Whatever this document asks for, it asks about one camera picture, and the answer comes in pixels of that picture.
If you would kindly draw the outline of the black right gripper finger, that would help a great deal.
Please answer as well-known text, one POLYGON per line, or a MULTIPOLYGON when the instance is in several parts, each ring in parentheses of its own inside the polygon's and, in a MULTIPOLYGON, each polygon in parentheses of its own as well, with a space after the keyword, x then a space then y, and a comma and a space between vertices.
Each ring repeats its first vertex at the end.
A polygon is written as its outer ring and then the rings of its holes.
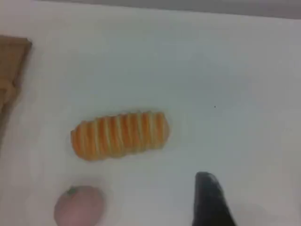
POLYGON ((193 226, 236 226, 218 179, 209 172, 195 176, 193 226))

